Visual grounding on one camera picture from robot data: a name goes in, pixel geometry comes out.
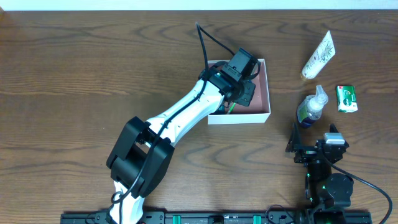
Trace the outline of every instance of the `white tube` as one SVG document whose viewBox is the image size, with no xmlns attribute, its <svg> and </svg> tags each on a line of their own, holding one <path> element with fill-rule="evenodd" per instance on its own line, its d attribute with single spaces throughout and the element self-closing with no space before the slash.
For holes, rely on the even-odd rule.
<svg viewBox="0 0 398 224">
<path fill-rule="evenodd" d="M 335 45 L 331 39 L 330 30 L 326 33 L 310 60 L 301 71 L 304 80 L 315 78 L 328 61 L 335 55 Z"/>
</svg>

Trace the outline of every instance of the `cream tube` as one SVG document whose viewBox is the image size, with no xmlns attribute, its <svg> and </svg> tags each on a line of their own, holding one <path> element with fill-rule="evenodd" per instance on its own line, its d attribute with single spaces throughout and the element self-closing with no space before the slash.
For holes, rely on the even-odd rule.
<svg viewBox="0 0 398 224">
<path fill-rule="evenodd" d="M 304 80 L 315 78 L 328 61 L 335 55 L 335 46 L 331 39 L 330 30 L 326 33 L 310 60 L 301 71 L 301 78 Z"/>
</svg>

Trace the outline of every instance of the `wood grain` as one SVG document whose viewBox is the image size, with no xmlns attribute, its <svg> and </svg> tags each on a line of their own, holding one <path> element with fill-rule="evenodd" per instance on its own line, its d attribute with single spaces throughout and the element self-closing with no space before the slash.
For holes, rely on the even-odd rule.
<svg viewBox="0 0 398 224">
<path fill-rule="evenodd" d="M 338 165 L 398 202 L 397 11 L 8 12 L 0 22 L 0 223 L 58 223 L 65 211 L 110 205 L 105 161 L 124 123 L 166 110 L 203 68 L 196 21 L 233 50 L 266 59 L 272 114 L 265 124 L 199 122 L 147 206 L 301 203 L 305 169 L 284 149 L 297 105 L 317 84 L 330 102 L 306 142 L 335 123 L 350 144 Z M 304 83 L 300 71 L 327 30 L 336 55 Z M 210 60 L 230 58 L 205 42 Z M 336 85 L 356 87 L 357 113 L 337 112 Z M 359 182 L 351 201 L 374 223 L 387 210 Z M 398 223 L 396 211 L 388 223 Z"/>
</svg>

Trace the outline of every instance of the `cardboard box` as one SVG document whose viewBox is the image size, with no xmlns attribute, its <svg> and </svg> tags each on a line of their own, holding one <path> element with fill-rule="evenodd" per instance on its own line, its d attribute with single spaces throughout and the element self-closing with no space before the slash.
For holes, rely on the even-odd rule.
<svg viewBox="0 0 398 224">
<path fill-rule="evenodd" d="M 231 114 L 211 114 L 208 116 L 208 124 L 248 124 L 248 123 L 265 123 L 271 115 L 271 106 L 269 103 L 268 81 L 266 72 L 266 61 L 259 59 L 261 62 L 260 73 L 252 80 L 256 84 L 254 96 L 249 106 L 241 106 L 236 104 Z M 209 66 L 218 62 L 218 60 L 208 61 Z"/>
</svg>

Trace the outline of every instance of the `small green box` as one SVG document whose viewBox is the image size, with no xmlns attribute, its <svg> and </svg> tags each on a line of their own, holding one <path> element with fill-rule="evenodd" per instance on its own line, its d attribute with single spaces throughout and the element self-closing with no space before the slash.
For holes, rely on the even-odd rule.
<svg viewBox="0 0 398 224">
<path fill-rule="evenodd" d="M 337 86 L 336 94 L 339 112 L 352 113 L 358 110 L 354 86 Z"/>
</svg>

